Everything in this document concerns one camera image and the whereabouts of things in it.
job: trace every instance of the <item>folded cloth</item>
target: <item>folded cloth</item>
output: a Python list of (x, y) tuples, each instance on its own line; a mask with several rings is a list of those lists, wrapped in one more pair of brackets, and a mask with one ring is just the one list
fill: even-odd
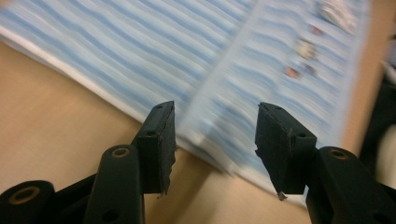
[(254, 153), (259, 102), (287, 109), (319, 147), (343, 133), (370, 4), (350, 0), (354, 34), (317, 4), (17, 0), (0, 10), (0, 36), (140, 121), (174, 100), (180, 145), (272, 189)]

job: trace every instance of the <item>table surface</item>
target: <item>table surface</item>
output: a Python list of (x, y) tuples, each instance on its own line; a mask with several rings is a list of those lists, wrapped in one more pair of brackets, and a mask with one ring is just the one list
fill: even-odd
[[(395, 9), (395, 1), (373, 1), (343, 141), (356, 154), (381, 80), (380, 60)], [(71, 185), (95, 173), (102, 152), (130, 143), (140, 127), (77, 82), (3, 43), (0, 118), (0, 192), (34, 179), (48, 180), (56, 190)], [(310, 223), (305, 208), (280, 202), (183, 149), (177, 151), (168, 195), (158, 197), (146, 196), (147, 223)]]

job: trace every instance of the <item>striped fabric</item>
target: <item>striped fabric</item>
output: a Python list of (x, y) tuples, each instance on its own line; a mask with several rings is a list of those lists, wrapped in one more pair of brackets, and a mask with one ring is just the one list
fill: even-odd
[(320, 0), (17, 0), (0, 35), (138, 120), (174, 100), (183, 147), (271, 188), (254, 154), (259, 102), (285, 107), (319, 147), (340, 143), (370, 7), (347, 3), (354, 34), (323, 20)]

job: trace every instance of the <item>black plastic part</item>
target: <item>black plastic part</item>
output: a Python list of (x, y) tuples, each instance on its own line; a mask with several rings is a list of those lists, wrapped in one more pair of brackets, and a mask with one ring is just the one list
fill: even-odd
[(390, 188), (386, 185), (381, 184), (382, 188), (384, 191), (388, 194), (388, 196), (393, 200), (393, 202), (396, 204), (396, 189)]
[(54, 207), (59, 216), (55, 223), (82, 223), (96, 175), (90, 175), (55, 193)]
[(54, 215), (49, 203), (54, 189), (50, 182), (21, 183), (0, 196), (0, 223), (46, 223)]
[(315, 195), (310, 190), (306, 195), (306, 207), (313, 224), (330, 224), (334, 213), (326, 194)]
[(84, 223), (144, 223), (138, 152), (125, 145), (102, 156)]
[(317, 138), (283, 108), (260, 103), (255, 142), (276, 192), (303, 194)]
[[(331, 223), (396, 223), (395, 203), (352, 153), (324, 147), (318, 151), (315, 165), (332, 206)], [(314, 211), (317, 206), (313, 205), (308, 204), (308, 210)]]
[(156, 105), (132, 142), (139, 151), (144, 193), (167, 193), (176, 144), (174, 102)]

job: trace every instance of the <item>screw hole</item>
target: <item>screw hole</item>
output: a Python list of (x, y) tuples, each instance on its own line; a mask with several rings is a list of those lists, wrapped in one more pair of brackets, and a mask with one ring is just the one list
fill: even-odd
[(126, 147), (116, 148), (111, 152), (111, 156), (114, 158), (125, 157), (128, 154), (129, 154), (129, 148)]
[(348, 159), (348, 155), (345, 152), (341, 151), (341, 150), (332, 149), (330, 151), (330, 153), (332, 154), (333, 157), (335, 157), (338, 160), (343, 160), (344, 161), (344, 160)]
[(27, 203), (35, 198), (35, 196), (37, 196), (39, 192), (40, 188), (36, 186), (20, 189), (9, 198), (9, 202), (11, 204)]
[(146, 135), (147, 135), (147, 136), (153, 136), (153, 135), (155, 135), (155, 134), (156, 134), (156, 132), (154, 132), (154, 131), (146, 132)]
[(110, 209), (106, 213), (103, 214), (103, 221), (105, 222), (113, 222), (120, 217), (120, 212), (115, 209)]

